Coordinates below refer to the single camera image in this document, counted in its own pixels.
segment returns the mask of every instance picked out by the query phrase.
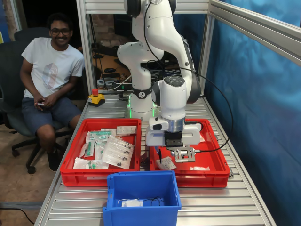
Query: blue curtain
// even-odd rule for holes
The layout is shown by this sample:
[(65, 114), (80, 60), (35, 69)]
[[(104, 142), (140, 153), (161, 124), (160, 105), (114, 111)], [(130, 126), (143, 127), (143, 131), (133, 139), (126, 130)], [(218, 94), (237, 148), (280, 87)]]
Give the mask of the blue curtain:
[(205, 18), (205, 14), (174, 14), (174, 26), (178, 33), (187, 39), (196, 70), (201, 56)]
[[(300, 0), (225, 2), (300, 26)], [(175, 15), (174, 19), (198, 66), (204, 17)], [(216, 21), (207, 77), (231, 104), (231, 142), (277, 225), (300, 226), (301, 68)], [(231, 118), (225, 100), (208, 82), (205, 95), (229, 134)]]
[(0, 44), (10, 41), (8, 35), (8, 26), (6, 24), (5, 14), (2, 6), (2, 0), (0, 0)]

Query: brick wall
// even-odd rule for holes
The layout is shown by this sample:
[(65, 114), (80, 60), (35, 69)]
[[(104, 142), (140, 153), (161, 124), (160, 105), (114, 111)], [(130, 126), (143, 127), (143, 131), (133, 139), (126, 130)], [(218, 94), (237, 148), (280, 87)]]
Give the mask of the brick wall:
[(129, 42), (129, 38), (116, 35), (113, 15), (92, 15), (96, 40), (107, 47), (119, 46)]
[(14, 34), (17, 32), (17, 26), (15, 23), (15, 18), (13, 14), (13, 9), (10, 4), (10, 0), (2, 0), (3, 2), (3, 9), (5, 13), (5, 19), (8, 26), (8, 34), (12, 41), (15, 40)]

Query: smiling man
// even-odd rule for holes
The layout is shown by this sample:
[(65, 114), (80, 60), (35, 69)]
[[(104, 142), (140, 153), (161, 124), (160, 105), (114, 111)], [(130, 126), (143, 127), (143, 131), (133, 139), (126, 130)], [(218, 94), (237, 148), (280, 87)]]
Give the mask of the smiling man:
[(55, 149), (53, 120), (75, 129), (80, 110), (64, 95), (71, 91), (85, 67), (83, 55), (68, 44), (73, 23), (64, 14), (48, 18), (51, 38), (36, 38), (23, 52), (20, 77), (26, 87), (22, 112), (31, 132), (47, 151), (49, 167), (57, 171), (60, 160)]

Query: floor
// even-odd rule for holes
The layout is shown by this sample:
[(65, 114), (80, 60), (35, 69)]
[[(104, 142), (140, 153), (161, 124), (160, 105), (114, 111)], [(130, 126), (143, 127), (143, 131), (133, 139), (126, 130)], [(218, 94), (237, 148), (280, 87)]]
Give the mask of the floor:
[[(47, 155), (44, 151), (38, 154), (38, 160), (34, 160), (36, 173), (30, 175), (27, 173), (26, 161), (29, 158), (34, 145), (19, 148), (20, 155), (13, 157), (11, 146), (20, 143), (27, 138), (16, 133), (10, 134), (12, 129), (0, 125), (0, 206), (3, 202), (40, 202), (42, 203), (48, 192), (50, 184), (55, 175), (48, 166)], [(57, 139), (57, 143), (64, 145), (66, 137)], [(35, 222), (39, 208), (24, 211), (29, 219)], [(19, 210), (0, 210), (0, 220), (2, 226), (32, 226), (26, 216)]]

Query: aluminum workbench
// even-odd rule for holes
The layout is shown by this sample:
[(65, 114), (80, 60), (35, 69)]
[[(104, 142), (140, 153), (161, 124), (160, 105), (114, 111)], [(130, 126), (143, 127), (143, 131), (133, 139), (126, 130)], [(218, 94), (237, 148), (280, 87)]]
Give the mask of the aluminum workbench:
[[(85, 118), (123, 118), (126, 102), (118, 96), (106, 96), (106, 103), (95, 108), (86, 104), (75, 134)], [(227, 139), (206, 98), (186, 106), (187, 118), (206, 118), (222, 145)], [(142, 155), (147, 153), (142, 124)], [(182, 210), (178, 212), (178, 226), (275, 226), (275, 222), (260, 194), (229, 143), (222, 152), (233, 171), (226, 188), (179, 188)], [(102, 207), (106, 206), (106, 187), (66, 187), (58, 171), (44, 200), (35, 226), (103, 226)]]

